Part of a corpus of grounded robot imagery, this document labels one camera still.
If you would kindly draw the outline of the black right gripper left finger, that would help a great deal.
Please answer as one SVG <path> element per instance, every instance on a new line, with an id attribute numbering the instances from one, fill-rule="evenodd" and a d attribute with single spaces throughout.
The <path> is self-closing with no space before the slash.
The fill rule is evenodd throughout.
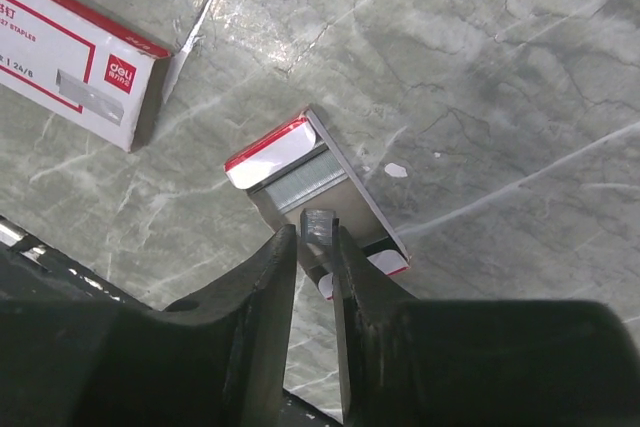
<path id="1" fill-rule="evenodd" d="M 30 288 L 1 253 L 5 426 L 274 426 L 297 264 L 293 226 L 163 310 Z"/>

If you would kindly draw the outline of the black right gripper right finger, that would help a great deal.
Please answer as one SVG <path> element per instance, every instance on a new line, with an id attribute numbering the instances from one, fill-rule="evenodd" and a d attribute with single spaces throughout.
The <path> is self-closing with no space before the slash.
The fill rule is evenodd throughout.
<path id="1" fill-rule="evenodd" d="M 639 354 L 606 306 L 420 300 L 332 232 L 348 426 L 635 426 Z"/>

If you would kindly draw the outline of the staples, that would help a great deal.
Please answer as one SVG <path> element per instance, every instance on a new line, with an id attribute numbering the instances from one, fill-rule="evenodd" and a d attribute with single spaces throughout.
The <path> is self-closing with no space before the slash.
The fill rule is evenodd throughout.
<path id="1" fill-rule="evenodd" d="M 333 244 L 333 229 L 337 220 L 334 210 L 303 209 L 300 214 L 302 240 L 317 247 L 330 247 Z"/>

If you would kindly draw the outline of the staple strip pack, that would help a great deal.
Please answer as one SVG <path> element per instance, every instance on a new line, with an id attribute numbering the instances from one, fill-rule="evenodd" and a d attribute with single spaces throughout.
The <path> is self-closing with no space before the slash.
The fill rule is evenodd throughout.
<path id="1" fill-rule="evenodd" d="M 305 208 L 330 209 L 378 270 L 392 276 L 410 267 L 410 256 L 336 141 L 310 107 L 234 153 L 224 164 L 231 185 L 243 191 L 266 224 L 293 224 L 298 263 L 325 299 L 332 297 L 330 247 L 301 238 Z"/>

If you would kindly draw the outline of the red white staple box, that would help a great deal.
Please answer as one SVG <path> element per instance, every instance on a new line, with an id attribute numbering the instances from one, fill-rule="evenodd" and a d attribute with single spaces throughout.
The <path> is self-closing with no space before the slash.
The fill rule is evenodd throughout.
<path id="1" fill-rule="evenodd" d="M 1 83 L 126 152 L 147 144 L 172 54 L 81 0 L 1 0 Z"/>

